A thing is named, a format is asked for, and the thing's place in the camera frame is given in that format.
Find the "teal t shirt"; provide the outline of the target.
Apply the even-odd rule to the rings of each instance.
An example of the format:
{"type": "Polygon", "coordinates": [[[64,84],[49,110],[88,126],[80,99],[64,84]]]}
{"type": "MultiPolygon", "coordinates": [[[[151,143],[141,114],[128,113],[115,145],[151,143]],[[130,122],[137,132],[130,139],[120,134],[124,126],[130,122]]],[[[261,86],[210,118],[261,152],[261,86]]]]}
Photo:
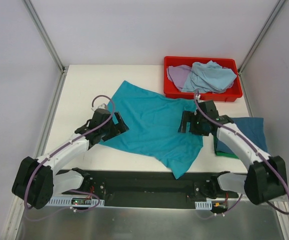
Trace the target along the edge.
{"type": "Polygon", "coordinates": [[[108,108],[120,113],[129,130],[101,145],[154,157],[176,179],[189,170],[203,148],[202,136],[178,131],[183,111],[196,110],[193,100],[167,98],[124,81],[108,108]]]}

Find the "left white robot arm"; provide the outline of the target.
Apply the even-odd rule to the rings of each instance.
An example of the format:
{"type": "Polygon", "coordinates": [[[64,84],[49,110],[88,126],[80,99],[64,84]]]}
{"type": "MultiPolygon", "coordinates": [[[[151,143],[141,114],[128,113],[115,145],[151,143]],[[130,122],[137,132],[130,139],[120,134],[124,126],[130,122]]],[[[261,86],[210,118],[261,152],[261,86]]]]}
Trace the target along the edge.
{"type": "Polygon", "coordinates": [[[73,135],[50,153],[37,158],[27,156],[17,171],[11,192],[31,207],[43,208],[53,195],[74,192],[91,195],[91,176],[74,167],[60,170],[77,156],[100,142],[108,141],[129,130],[119,112],[96,109],[91,119],[77,128],[73,135]]]}

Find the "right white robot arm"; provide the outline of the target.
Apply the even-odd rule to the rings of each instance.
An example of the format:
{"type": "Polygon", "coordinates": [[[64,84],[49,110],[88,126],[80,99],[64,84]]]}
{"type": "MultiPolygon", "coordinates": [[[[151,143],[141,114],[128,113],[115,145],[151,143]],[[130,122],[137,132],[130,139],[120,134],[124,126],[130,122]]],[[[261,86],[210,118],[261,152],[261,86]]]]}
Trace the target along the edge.
{"type": "Polygon", "coordinates": [[[201,192],[215,199],[226,192],[246,195],[259,205],[287,195],[289,188],[285,161],[280,156],[271,156],[253,143],[227,115],[219,115],[212,100],[196,102],[195,111],[183,111],[178,131],[199,136],[213,135],[223,142],[242,162],[246,174],[230,171],[210,177],[201,192]]]}

